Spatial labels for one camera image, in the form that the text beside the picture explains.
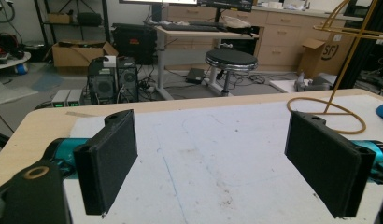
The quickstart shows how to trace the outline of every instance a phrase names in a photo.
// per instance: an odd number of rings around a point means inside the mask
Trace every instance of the table surface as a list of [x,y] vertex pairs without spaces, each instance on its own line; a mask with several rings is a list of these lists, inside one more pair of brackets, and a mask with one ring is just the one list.
[[[75,223],[342,223],[284,156],[287,101],[330,95],[315,91],[40,109],[26,116],[0,153],[0,185],[38,161],[52,140],[74,136],[76,122],[133,109],[139,156],[108,216],[85,216],[77,180],[64,181]],[[383,120],[375,113],[383,97],[341,90],[334,102],[367,123],[364,133],[347,138],[383,141]],[[327,125],[355,126],[338,120]],[[382,199],[383,186],[368,184],[359,214],[350,222],[373,223]]]

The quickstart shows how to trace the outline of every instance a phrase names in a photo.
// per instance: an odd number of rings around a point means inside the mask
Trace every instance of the black stool seat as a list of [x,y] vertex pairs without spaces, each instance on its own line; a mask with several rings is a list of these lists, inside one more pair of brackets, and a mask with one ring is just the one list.
[[225,71],[247,72],[258,66],[254,56],[232,49],[212,49],[206,53],[206,62]]

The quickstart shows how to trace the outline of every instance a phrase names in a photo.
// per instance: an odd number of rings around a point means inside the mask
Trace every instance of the stool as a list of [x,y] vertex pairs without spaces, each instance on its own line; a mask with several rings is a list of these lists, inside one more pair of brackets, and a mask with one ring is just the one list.
[[212,49],[206,53],[206,62],[226,72],[221,96],[229,95],[229,80],[233,72],[248,72],[258,67],[258,59],[233,49]]

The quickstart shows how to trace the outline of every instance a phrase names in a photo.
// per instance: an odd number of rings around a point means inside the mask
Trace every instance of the black robot arm part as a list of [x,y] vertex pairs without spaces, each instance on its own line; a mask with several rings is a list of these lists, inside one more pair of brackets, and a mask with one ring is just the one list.
[[[137,157],[134,112],[126,110],[106,117],[105,127],[83,144],[64,144],[73,140],[54,140],[40,161],[0,187],[0,224],[72,223],[63,180],[75,172],[86,214],[108,213]],[[67,152],[73,162],[59,158]]]
[[[368,179],[383,184],[383,143],[350,141],[326,120],[291,111],[285,155],[333,217],[355,217]],[[377,222],[383,224],[383,205]]]

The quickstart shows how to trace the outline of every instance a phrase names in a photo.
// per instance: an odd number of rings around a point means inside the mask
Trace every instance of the electronic equipment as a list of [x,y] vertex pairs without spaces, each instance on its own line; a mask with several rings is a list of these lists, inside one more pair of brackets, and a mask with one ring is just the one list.
[[196,6],[198,0],[119,0],[119,3],[151,5],[151,18],[153,21],[162,20],[162,5],[189,5]]
[[113,47],[119,56],[133,57],[136,64],[154,64],[157,31],[149,25],[113,23]]
[[224,29],[224,23],[223,22],[213,22],[213,21],[188,21],[189,25],[196,25],[196,26],[212,26],[216,27],[218,29]]
[[78,178],[86,214],[104,217],[137,156],[133,110],[107,116],[93,138],[56,139],[0,187],[0,223],[73,223],[63,186],[68,177]]
[[66,99],[67,106],[84,105],[83,91],[81,89],[71,90]]
[[104,67],[105,57],[91,61],[88,67],[88,85],[92,105],[114,104],[116,97],[116,68]]
[[330,82],[324,76],[325,74],[319,74],[317,77],[314,77],[312,80],[308,81],[308,85],[305,84],[305,73],[299,75],[299,77],[294,81],[294,89],[296,91],[328,91],[332,88],[333,82]]
[[84,26],[99,26],[102,24],[101,14],[95,12],[78,13],[78,24]]
[[[383,185],[383,143],[350,141],[325,123],[291,111],[285,155],[333,217],[355,217],[368,178]],[[375,223],[383,223],[383,205]]]
[[132,103],[139,101],[138,73],[132,58],[117,60],[117,74],[119,83],[117,103]]
[[180,25],[180,24],[162,24],[164,30],[168,31],[196,31],[196,32],[218,32],[219,30],[213,26],[198,26],[198,25]]
[[70,90],[58,90],[54,98],[51,100],[52,107],[65,107],[67,106],[67,97]]
[[189,74],[186,76],[186,82],[201,84],[205,74],[204,69],[200,68],[191,68]]
[[9,55],[10,55],[9,53],[0,53],[0,64],[7,63],[7,59]]
[[19,45],[15,35],[0,34],[0,53],[9,53],[10,55],[21,59],[23,58],[23,45]]
[[350,17],[364,18],[368,11],[369,11],[369,7],[359,6],[358,0],[350,0],[347,4],[346,11],[344,12],[344,15],[350,16]]

